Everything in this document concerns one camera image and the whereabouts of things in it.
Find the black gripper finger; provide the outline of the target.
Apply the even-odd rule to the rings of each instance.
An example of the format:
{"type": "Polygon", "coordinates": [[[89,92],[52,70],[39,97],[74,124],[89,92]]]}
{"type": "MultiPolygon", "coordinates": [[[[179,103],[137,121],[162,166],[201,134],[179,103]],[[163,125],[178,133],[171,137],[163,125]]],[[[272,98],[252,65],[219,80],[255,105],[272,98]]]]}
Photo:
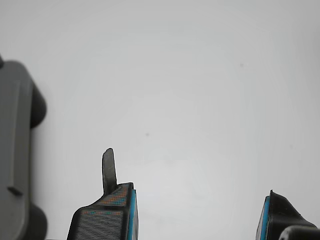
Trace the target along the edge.
{"type": "Polygon", "coordinates": [[[265,197],[256,240],[318,240],[318,227],[307,221],[289,200],[273,191],[265,197]]]}
{"type": "Polygon", "coordinates": [[[72,217],[68,240],[137,240],[139,216],[137,191],[132,182],[117,183],[114,151],[102,155],[103,194],[79,208],[72,217]]]}

